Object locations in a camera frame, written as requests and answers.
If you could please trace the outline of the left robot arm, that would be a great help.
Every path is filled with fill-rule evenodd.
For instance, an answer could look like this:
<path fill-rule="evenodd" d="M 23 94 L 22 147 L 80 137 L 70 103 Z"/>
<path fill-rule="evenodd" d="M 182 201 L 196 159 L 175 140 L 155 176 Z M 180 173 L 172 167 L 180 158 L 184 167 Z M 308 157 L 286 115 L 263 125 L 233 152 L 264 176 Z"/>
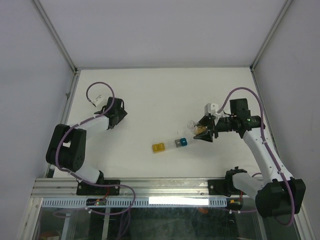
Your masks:
<path fill-rule="evenodd" d="M 104 174 L 86 162 L 86 142 L 113 129 L 127 114 L 123 99 L 109 97 L 106 105 L 94 113 L 92 120 L 76 127 L 56 125 L 45 155 L 46 162 L 85 181 L 93 194 L 102 193 L 105 188 Z"/>

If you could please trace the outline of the weekly pill organizer strip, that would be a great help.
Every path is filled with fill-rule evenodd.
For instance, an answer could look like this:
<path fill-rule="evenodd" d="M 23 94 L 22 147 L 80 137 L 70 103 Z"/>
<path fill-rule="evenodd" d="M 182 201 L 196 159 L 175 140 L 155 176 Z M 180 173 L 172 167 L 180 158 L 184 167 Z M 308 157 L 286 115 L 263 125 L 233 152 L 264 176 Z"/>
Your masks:
<path fill-rule="evenodd" d="M 151 144 L 153 154 L 173 151 L 175 149 L 186 148 L 194 144 L 192 137 L 178 137 L 175 139 L 156 141 Z"/>

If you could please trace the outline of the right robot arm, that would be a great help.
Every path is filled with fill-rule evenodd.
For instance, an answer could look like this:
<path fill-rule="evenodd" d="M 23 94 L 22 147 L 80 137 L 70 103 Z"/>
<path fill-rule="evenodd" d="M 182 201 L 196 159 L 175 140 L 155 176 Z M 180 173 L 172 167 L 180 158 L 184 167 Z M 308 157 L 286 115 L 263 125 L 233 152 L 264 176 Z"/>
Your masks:
<path fill-rule="evenodd" d="M 274 147 L 265 136 L 265 125 L 252 115 L 245 98 L 230 100 L 230 114 L 224 114 L 215 103 L 204 107 L 204 116 L 195 124 L 195 140 L 213 142 L 219 133 L 235 132 L 250 149 L 262 175 L 258 180 L 239 167 L 228 170 L 224 180 L 210 187 L 217 193 L 231 196 L 245 193 L 254 200 L 263 218 L 298 214 L 306 185 L 287 170 Z"/>

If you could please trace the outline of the clear pill bottle yellow pills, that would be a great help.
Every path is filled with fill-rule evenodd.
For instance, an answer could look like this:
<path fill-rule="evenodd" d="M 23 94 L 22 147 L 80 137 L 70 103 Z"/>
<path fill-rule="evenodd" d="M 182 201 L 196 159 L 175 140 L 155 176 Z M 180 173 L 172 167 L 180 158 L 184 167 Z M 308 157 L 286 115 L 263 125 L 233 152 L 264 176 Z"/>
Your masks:
<path fill-rule="evenodd" d="M 207 130 L 207 128 L 203 125 L 201 125 L 199 122 L 195 122 L 193 120 L 190 120 L 187 123 L 187 128 L 191 131 L 192 134 L 198 135 Z"/>

